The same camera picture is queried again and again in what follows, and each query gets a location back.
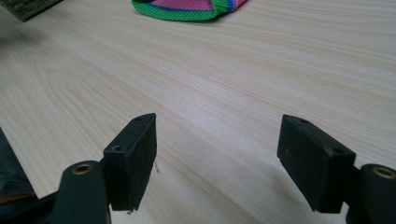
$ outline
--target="green knitted edge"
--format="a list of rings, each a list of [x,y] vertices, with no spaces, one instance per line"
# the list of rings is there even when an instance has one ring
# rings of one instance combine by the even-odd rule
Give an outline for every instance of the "green knitted edge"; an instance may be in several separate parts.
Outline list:
[[[211,0],[211,3],[213,10],[168,10],[132,0],[132,5],[141,14],[164,21],[207,21],[227,12],[227,0]]]

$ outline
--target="pink knitted fabric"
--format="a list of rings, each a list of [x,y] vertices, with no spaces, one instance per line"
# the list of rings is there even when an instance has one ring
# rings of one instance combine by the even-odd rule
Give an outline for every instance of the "pink knitted fabric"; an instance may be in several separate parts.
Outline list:
[[[236,11],[247,0],[132,0],[137,11],[167,21],[207,21]]]
[[[210,0],[156,0],[151,3],[158,7],[177,8],[183,10],[212,10],[212,3]]]

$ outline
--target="dark object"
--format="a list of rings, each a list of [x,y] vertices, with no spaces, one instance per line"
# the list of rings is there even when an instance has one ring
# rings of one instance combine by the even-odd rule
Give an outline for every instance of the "dark object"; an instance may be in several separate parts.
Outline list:
[[[356,154],[309,121],[283,116],[277,156],[312,210],[339,213],[346,202],[346,223],[396,223],[396,171],[357,169]]]
[[[63,0],[0,0],[0,4],[20,21],[28,21]]]
[[[29,179],[0,128],[0,216],[36,199]]]
[[[137,210],[157,155],[155,119],[155,114],[133,119],[105,149],[100,162],[70,166],[56,193],[0,217],[0,223],[108,224],[110,203],[118,210]]]

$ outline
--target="brass insert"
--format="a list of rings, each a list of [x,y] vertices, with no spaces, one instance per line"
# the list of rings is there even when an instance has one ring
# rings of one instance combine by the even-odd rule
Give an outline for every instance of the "brass insert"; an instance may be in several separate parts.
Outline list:
[[[88,163],[84,163],[74,168],[72,173],[73,175],[85,175],[92,169],[92,165]]]
[[[396,173],[384,167],[377,166],[373,168],[373,172],[387,179],[396,179]]]

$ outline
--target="light wood grain surface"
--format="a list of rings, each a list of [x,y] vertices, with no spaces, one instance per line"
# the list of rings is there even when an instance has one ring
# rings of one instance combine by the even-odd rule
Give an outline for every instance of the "light wood grain surface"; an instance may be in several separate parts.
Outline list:
[[[0,126],[42,197],[134,117],[157,114],[159,173],[113,223],[345,223],[311,212],[276,157],[282,114],[396,168],[396,2],[249,0],[205,23],[125,0],[0,9]]]

